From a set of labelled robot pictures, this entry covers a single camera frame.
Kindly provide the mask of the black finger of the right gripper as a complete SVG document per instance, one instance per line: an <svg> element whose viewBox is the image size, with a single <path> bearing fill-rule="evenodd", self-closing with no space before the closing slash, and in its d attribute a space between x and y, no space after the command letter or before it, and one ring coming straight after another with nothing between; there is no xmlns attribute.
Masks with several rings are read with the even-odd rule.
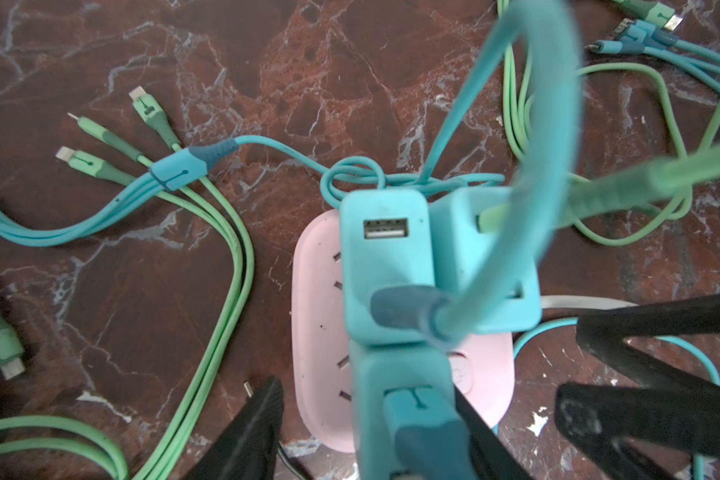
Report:
<svg viewBox="0 0 720 480"><path fill-rule="evenodd" d="M628 337L720 333L720 294L590 312L578 319L579 347L637 384L659 390L719 387L664 363L625 342Z"/></svg>
<svg viewBox="0 0 720 480"><path fill-rule="evenodd" d="M612 479L673 477L631 439L720 460L720 387L714 384L671 391L566 383L556 392L554 420Z"/></svg>

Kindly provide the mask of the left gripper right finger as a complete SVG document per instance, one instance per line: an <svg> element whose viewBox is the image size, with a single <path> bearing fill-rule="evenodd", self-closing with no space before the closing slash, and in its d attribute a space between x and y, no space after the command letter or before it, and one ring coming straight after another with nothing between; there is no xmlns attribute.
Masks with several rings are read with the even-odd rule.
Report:
<svg viewBox="0 0 720 480"><path fill-rule="evenodd" d="M462 392L454 387L455 406L470 435L469 455L479 479L531 480Z"/></svg>

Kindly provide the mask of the teal plugs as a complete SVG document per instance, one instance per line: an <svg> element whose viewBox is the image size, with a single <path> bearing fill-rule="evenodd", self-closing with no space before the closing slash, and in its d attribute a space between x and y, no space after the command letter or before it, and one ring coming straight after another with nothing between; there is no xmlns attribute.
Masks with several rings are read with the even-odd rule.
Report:
<svg viewBox="0 0 720 480"><path fill-rule="evenodd" d="M339 209L344 323L352 368L353 436L364 479L405 475L383 415L390 392L464 395L495 426L511 403L512 336L539 324L536 265L453 351L432 346L419 329L442 302L472 281L495 238L479 214L508 200L506 187L463 187L434 201L412 189L358 191Z"/></svg>

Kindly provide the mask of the pink power strip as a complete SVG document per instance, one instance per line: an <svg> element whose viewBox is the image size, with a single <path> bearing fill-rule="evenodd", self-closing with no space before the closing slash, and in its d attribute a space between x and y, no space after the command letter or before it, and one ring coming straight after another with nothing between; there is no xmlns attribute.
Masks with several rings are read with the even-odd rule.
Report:
<svg viewBox="0 0 720 480"><path fill-rule="evenodd" d="M344 324L337 211L320 214L301 234L294 253L291 298L299 413L322 444L352 453L352 371ZM485 423L497 425L514 393L511 334L471 336L448 357L454 384Z"/></svg>

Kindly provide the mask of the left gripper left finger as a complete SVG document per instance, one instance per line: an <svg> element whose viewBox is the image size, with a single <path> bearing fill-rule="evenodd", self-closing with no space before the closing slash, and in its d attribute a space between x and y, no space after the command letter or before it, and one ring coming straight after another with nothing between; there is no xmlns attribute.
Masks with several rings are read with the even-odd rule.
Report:
<svg viewBox="0 0 720 480"><path fill-rule="evenodd" d="M273 479L283 412L281 380L270 376L183 479Z"/></svg>

